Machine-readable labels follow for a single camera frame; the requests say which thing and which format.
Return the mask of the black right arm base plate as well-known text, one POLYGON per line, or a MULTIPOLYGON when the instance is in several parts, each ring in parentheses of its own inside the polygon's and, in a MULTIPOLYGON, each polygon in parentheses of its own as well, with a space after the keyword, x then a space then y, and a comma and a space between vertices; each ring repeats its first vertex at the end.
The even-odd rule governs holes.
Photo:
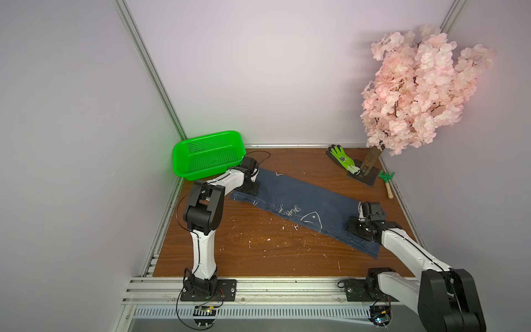
POLYGON ((348 302, 398 302, 384 294, 373 279, 343 279, 337 287, 345 293, 348 302))

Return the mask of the blue printed pillowcase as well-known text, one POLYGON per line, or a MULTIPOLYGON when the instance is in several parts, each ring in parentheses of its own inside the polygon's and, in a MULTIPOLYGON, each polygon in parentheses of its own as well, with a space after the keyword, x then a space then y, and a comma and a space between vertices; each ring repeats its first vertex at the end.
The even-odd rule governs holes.
POLYGON ((233 191, 234 201, 249 203, 282 219, 332 237, 352 248, 378 257, 380 245, 347 230, 347 221, 359 217, 359 201, 304 181, 262 169, 258 192, 233 191))

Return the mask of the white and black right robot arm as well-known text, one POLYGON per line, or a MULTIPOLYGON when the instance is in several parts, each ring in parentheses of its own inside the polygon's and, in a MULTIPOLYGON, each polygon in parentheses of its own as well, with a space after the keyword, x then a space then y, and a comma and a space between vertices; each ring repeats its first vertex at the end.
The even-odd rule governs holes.
POLYGON ((486 331, 477 287, 466 270, 437 260, 395 222, 351 218, 347 230, 391 251, 415 276, 369 269, 364 291, 374 303, 398 300, 419 316, 426 331, 486 331))

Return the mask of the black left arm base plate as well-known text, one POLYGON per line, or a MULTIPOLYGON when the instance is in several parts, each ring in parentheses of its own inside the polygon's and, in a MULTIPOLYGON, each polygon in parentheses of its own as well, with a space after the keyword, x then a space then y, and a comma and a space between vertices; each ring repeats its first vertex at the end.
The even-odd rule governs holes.
POLYGON ((236 279, 187 279, 179 300, 182 302, 233 302, 236 289, 236 279))

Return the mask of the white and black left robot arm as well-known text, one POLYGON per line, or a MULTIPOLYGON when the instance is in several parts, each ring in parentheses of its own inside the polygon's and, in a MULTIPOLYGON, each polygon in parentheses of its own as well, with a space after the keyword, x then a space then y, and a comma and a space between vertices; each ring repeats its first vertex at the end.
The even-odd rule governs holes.
POLYGON ((233 167, 217 178, 196 181, 189 194, 183 219, 193 244, 193 267, 185 272, 184 287, 190 293, 213 297, 218 289, 214 240, 223 218, 225 196, 233 191, 256 194, 259 168, 233 167))

